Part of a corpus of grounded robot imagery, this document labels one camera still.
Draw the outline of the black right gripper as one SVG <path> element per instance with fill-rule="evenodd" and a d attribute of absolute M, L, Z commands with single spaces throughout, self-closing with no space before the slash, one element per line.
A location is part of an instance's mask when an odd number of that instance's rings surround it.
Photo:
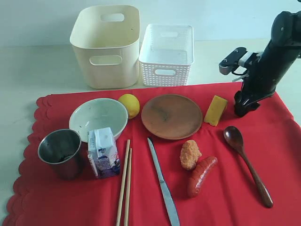
<path fill-rule="evenodd" d="M 276 86 L 300 54 L 300 44 L 277 45 L 269 41 L 260 58 L 250 68 L 249 76 L 244 79 L 241 91 L 234 95 L 234 112 L 238 117 L 259 108 L 260 101 L 275 93 Z"/>

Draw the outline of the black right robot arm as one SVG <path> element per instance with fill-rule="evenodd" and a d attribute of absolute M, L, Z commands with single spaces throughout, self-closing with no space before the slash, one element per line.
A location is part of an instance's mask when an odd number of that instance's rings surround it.
<path fill-rule="evenodd" d="M 271 38 L 261 54 L 245 53 L 238 65 L 247 69 L 235 96 L 235 114 L 243 117 L 272 96 L 276 86 L 301 53 L 301 13 L 283 11 L 275 18 Z"/>

